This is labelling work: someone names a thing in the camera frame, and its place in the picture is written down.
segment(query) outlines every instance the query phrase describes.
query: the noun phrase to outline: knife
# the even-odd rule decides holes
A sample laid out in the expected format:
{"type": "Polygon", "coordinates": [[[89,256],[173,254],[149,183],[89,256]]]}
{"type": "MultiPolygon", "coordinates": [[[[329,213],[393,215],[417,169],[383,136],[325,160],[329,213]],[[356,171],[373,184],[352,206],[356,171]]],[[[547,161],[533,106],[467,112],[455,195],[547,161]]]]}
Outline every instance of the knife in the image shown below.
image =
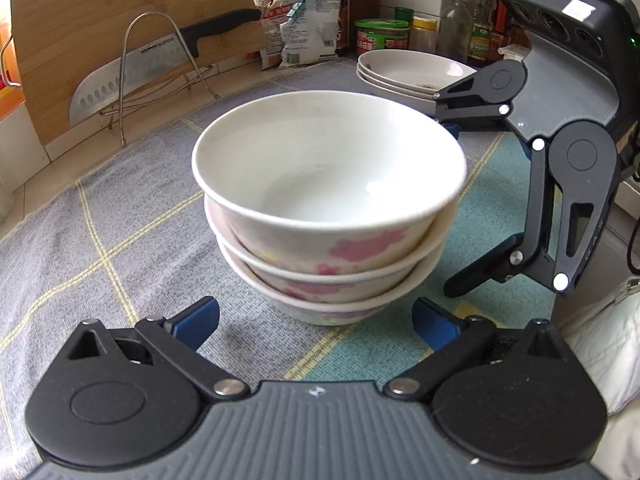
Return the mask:
{"type": "MultiPolygon", "coordinates": [[[[191,55],[197,58],[200,38],[228,32],[243,23],[256,22],[260,20],[261,14],[260,9],[236,9],[181,28],[180,32],[191,55]]],[[[173,33],[127,52],[125,59],[123,94],[127,95],[188,62],[189,57],[180,46],[178,35],[173,33]]],[[[71,126],[116,102],[119,85],[120,58],[101,66],[85,77],[71,99],[69,107],[71,126]]]]}

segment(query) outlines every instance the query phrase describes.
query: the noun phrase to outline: food package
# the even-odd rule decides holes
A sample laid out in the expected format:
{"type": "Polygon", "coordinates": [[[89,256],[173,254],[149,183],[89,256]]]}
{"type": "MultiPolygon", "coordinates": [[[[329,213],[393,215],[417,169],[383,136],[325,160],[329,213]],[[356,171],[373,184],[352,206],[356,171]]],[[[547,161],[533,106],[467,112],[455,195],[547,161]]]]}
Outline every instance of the food package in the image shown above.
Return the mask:
{"type": "Polygon", "coordinates": [[[302,0],[280,25],[281,68],[335,59],[340,0],[302,0]]]}
{"type": "Polygon", "coordinates": [[[280,25],[287,21],[287,13],[293,4],[302,0],[271,0],[268,4],[261,6],[262,28],[267,37],[267,47],[260,50],[262,58],[262,69],[276,66],[280,63],[280,54],[284,47],[282,36],[280,35],[280,25]]]}

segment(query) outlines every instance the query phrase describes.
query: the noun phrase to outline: wooden cutting board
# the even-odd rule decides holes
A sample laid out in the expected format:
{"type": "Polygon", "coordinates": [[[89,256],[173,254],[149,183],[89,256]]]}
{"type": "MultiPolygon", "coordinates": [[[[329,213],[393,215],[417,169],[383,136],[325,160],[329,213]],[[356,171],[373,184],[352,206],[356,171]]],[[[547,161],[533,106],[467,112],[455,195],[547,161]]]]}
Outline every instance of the wooden cutting board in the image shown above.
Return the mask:
{"type": "MultiPolygon", "coordinates": [[[[252,0],[11,0],[12,32],[26,105],[42,144],[69,130],[69,104],[78,84],[93,70],[120,57],[129,23],[147,10],[168,13],[179,27],[234,9],[252,0]]],[[[138,22],[128,49],[173,29],[162,17],[138,22]]],[[[259,50],[265,45],[260,22],[245,23],[198,42],[199,66],[259,50]]],[[[159,78],[192,70],[190,63],[159,78]]]]}

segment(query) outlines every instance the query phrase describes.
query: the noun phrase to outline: knife handle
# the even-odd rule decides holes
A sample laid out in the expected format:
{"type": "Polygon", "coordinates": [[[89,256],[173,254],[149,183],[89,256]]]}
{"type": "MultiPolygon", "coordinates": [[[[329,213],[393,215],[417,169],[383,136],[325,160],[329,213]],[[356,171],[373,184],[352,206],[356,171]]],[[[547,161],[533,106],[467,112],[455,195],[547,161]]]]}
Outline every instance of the knife handle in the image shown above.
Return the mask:
{"type": "Polygon", "coordinates": [[[228,32],[243,23],[257,22],[262,16],[260,9],[236,9],[219,14],[203,22],[194,23],[180,29],[184,42],[193,57],[198,57],[198,40],[206,36],[215,36],[228,32]]]}

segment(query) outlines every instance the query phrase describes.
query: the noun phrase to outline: white bowl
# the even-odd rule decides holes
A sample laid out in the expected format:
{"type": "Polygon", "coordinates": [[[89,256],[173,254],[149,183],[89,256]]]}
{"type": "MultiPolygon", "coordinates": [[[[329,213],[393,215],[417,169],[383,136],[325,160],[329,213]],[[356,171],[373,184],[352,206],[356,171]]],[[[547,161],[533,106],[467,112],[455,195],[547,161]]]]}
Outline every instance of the white bowl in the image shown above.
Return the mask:
{"type": "Polygon", "coordinates": [[[436,101],[432,101],[430,99],[420,99],[417,97],[412,97],[411,95],[396,92],[394,90],[387,90],[386,88],[382,88],[382,86],[372,83],[370,80],[366,80],[364,74],[359,70],[356,70],[356,75],[362,82],[369,86],[369,91],[373,95],[382,97],[383,99],[389,99],[390,101],[400,103],[404,106],[408,106],[409,108],[418,110],[419,112],[422,112],[423,114],[431,117],[436,115],[436,101]]]}
{"type": "Polygon", "coordinates": [[[388,83],[385,83],[384,81],[380,81],[379,79],[376,79],[375,77],[367,74],[360,65],[356,65],[356,71],[358,72],[358,75],[360,76],[361,79],[364,79],[364,81],[367,81],[369,83],[373,83],[374,85],[377,86],[381,86],[382,88],[386,89],[386,90],[391,90],[392,92],[398,92],[399,94],[404,94],[404,95],[408,95],[411,97],[416,97],[418,99],[426,99],[427,101],[433,101],[433,96],[431,94],[426,94],[423,92],[414,92],[413,90],[407,90],[406,88],[402,88],[399,86],[395,86],[395,85],[391,85],[388,83]]]}
{"type": "Polygon", "coordinates": [[[226,223],[220,206],[204,197],[207,221],[218,241],[238,257],[264,282],[288,296],[316,303],[351,303],[378,296],[401,282],[414,265],[439,246],[456,219],[458,200],[453,200],[431,223],[415,251],[381,269],[337,276],[303,274],[283,270],[256,258],[238,241],[226,223]]]}
{"type": "Polygon", "coordinates": [[[313,303],[297,300],[278,292],[265,284],[240,258],[233,256],[218,240],[218,246],[226,262],[245,282],[260,292],[275,308],[287,316],[316,325],[345,325],[363,320],[385,308],[389,303],[411,292],[420,285],[438,264],[445,242],[419,262],[409,275],[395,288],[370,300],[353,303],[313,303]]]}
{"type": "Polygon", "coordinates": [[[446,57],[415,50],[371,50],[358,58],[358,64],[364,73],[387,84],[428,93],[476,71],[446,57]]]}
{"type": "Polygon", "coordinates": [[[201,134],[192,168],[251,253],[308,274],[401,260],[466,177],[462,149],[435,121],[335,91],[235,108],[201,134]]]}

